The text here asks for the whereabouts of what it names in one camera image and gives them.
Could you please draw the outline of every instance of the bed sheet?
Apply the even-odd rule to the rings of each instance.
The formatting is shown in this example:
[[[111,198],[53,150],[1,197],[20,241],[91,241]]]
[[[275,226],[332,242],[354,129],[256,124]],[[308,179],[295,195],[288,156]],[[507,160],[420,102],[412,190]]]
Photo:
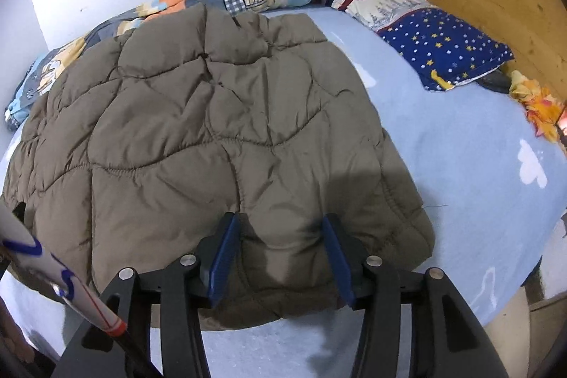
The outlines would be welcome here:
[[[358,70],[436,231],[434,254],[420,270],[443,268],[488,323],[536,265],[565,210],[563,153],[534,137],[523,109],[508,96],[476,84],[429,93],[394,49],[348,15],[302,8],[269,16],[285,12],[307,13]],[[73,312],[9,275],[0,294],[36,345],[61,354],[78,324]],[[37,314],[39,306],[52,314],[50,323]],[[203,342],[213,376],[333,378],[350,374],[361,323],[362,313],[345,308],[243,331],[204,332]],[[406,309],[401,376],[409,339]],[[160,366],[157,329],[151,340],[152,360]]]

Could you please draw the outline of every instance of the blue pillow with stars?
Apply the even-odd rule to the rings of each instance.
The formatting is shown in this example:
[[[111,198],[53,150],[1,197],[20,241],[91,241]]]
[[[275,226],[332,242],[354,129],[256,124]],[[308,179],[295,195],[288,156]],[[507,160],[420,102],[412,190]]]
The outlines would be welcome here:
[[[450,90],[514,58],[510,48],[435,7],[411,11],[375,30],[417,71],[426,90]]]

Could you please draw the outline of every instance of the human hand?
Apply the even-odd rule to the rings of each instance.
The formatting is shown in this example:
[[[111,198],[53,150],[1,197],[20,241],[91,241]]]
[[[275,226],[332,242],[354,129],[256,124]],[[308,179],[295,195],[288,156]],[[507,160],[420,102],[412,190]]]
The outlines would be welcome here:
[[[13,321],[6,303],[0,297],[0,341],[21,362],[32,363],[35,357],[34,349],[28,344],[22,333],[22,329]]]

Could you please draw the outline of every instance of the metal screw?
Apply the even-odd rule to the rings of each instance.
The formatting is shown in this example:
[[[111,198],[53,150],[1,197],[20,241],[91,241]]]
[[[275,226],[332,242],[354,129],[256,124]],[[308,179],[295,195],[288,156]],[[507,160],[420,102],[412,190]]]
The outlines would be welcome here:
[[[123,281],[127,281],[134,275],[134,270],[131,267],[125,267],[118,273],[118,277]]]
[[[180,259],[183,266],[193,266],[196,262],[197,257],[195,255],[183,255]]]
[[[445,273],[443,272],[443,270],[439,269],[438,267],[432,267],[429,270],[429,276],[432,279],[443,279],[443,276],[445,276]]]
[[[372,267],[379,267],[379,266],[382,265],[382,258],[380,258],[379,256],[376,256],[376,255],[370,255],[366,259],[366,264],[368,266],[372,266]]]

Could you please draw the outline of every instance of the brown quilt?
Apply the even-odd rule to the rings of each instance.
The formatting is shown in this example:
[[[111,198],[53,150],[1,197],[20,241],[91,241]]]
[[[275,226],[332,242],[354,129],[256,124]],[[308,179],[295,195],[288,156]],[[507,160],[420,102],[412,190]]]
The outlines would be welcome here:
[[[356,70],[306,15],[196,5],[87,50],[35,103],[3,200],[26,202],[26,226],[99,291],[242,213],[228,292],[201,313],[211,329],[340,305],[326,213],[399,267],[434,242]]]

